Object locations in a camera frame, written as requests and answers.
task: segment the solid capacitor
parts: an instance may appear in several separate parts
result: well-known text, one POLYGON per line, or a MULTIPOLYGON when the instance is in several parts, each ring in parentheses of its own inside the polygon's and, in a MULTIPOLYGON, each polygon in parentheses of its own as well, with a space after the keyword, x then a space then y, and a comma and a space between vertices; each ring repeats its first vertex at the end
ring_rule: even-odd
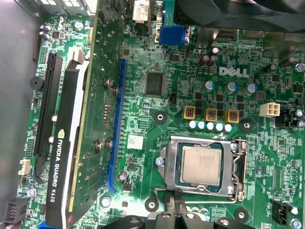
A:
POLYGON ((276 70, 276 64, 272 63, 264 68, 262 68, 262 74, 268 74, 276 70))
POLYGON ((125 181, 128 177, 128 171, 126 169, 123 169, 119 174, 119 180, 125 181))
POLYGON ((295 58, 293 56, 288 56, 278 63, 280 68, 286 68, 295 62, 295 58))
POLYGON ((237 83, 235 82, 229 82, 227 86, 225 87, 225 91, 229 94, 235 92, 238 89, 237 83))
POLYGON ((193 130, 193 129, 196 128, 196 122, 195 122, 194 120, 192 120, 192 121, 189 122, 189 128, 190 128, 191 130, 193 130))
POLYGON ((217 131, 222 131, 224 129, 224 125, 222 125, 221 123, 217 123, 215 128, 217 131))
POLYGON ((204 66, 206 66, 206 64, 209 62, 209 60, 210 60, 210 57, 209 57, 208 55, 203 55, 203 56, 200 58, 198 64, 199 64, 200 66, 204 67, 204 66))
POLYGON ((225 131, 226 133, 231 132, 231 131, 232 131, 232 126, 231 126, 230 124, 226 124, 226 125, 224 126, 224 131, 225 131))
POLYGON ((207 65, 210 67, 210 68, 213 68, 216 64, 216 61, 217 61, 217 56, 215 55, 211 55, 210 56, 210 60, 209 62, 207 63, 207 65))
POLYGON ((214 130, 214 123, 211 123, 211 122, 207 123, 206 128, 208 130, 214 130))
POLYGON ((215 88, 215 83, 212 80, 208 80, 205 82, 204 88, 207 92, 211 92, 215 88))
POLYGON ((252 95, 253 93, 255 93, 257 91, 257 86, 254 83, 248 84, 245 88, 244 88, 244 93, 246 95, 252 95))
POLYGON ((198 129, 199 129, 199 130, 203 130, 204 128, 205 128, 205 123, 202 122, 202 121, 200 121, 200 122, 198 123, 198 129))

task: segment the pcie slot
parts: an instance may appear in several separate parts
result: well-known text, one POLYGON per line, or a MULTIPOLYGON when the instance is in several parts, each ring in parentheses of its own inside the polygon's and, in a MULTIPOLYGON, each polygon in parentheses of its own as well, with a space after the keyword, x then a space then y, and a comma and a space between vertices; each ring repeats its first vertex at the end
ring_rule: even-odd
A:
POLYGON ((108 189, 113 193, 116 193, 116 189, 114 188, 114 176, 115 176, 114 171, 115 171, 115 165, 116 165, 116 159, 117 159, 119 141, 120 141, 120 128, 121 128, 121 120, 122 120, 122 112, 123 112, 123 104, 124 104, 124 90, 126 85, 127 66, 128 66, 127 60, 121 59, 119 94, 116 104, 112 149, 111 149, 111 157, 110 157, 108 180, 107 180, 108 189))
POLYGON ((34 156, 36 156, 34 179, 39 184, 43 183, 39 176, 42 173, 42 166, 50 150, 49 137, 52 135, 53 130, 51 117, 55 114, 56 109, 61 66, 62 58, 56 53, 49 53, 34 146, 34 156))

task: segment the blue pcie slot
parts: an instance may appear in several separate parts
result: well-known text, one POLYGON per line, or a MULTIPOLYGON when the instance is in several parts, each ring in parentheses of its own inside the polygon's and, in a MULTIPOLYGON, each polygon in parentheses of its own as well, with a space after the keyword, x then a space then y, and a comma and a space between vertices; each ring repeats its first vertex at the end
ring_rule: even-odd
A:
POLYGON ((117 159, 117 155, 118 155, 119 141, 120 141, 120 128, 121 128, 121 119, 122 119, 122 112, 123 112, 123 105, 124 105, 124 90, 125 90, 125 85, 126 85, 127 66, 128 66, 127 60, 121 59, 119 94, 118 94, 118 100, 117 100, 117 104, 116 104, 111 157, 110 157, 110 164, 109 164, 109 169, 108 169, 108 179, 107 179, 108 189, 112 193, 116 193, 116 189, 114 188, 114 177, 115 177, 114 171, 115 171, 115 165, 116 165, 116 159, 117 159))

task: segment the silver metal frame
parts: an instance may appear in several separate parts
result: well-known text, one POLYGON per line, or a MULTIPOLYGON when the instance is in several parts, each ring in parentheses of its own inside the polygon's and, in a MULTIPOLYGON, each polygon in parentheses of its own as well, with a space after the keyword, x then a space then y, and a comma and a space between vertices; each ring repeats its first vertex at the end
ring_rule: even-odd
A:
POLYGON ((228 197, 232 199, 243 200, 244 199, 244 178, 242 181, 238 179, 234 172, 235 162, 241 155, 246 156, 247 145, 244 140, 218 140, 218 139, 205 139, 195 137, 183 137, 183 136, 171 136, 171 140, 168 145, 160 151, 159 156, 165 158, 165 164, 158 167, 159 173, 164 178, 167 185, 167 190, 180 189, 184 193, 201 194, 208 196, 228 197), (221 188, 217 193, 210 192, 206 189, 205 185, 198 185, 197 187, 185 187, 176 184, 176 163, 178 154, 178 145, 180 143, 189 143, 194 145, 200 145, 201 147, 209 147, 213 143, 220 143, 224 149, 223 152, 223 174, 221 188), (231 143, 238 145, 236 152, 231 151, 231 143), (235 194, 228 194, 228 187, 234 187, 235 194))

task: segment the qr code sticker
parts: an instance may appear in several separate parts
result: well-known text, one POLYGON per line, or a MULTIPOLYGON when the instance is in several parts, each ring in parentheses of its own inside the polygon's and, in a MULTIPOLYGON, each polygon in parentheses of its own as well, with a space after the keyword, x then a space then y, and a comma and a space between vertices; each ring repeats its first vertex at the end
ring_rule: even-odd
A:
POLYGON ((142 149, 143 139, 144 139, 143 136, 129 135, 128 142, 127 142, 127 148, 128 149, 142 149))

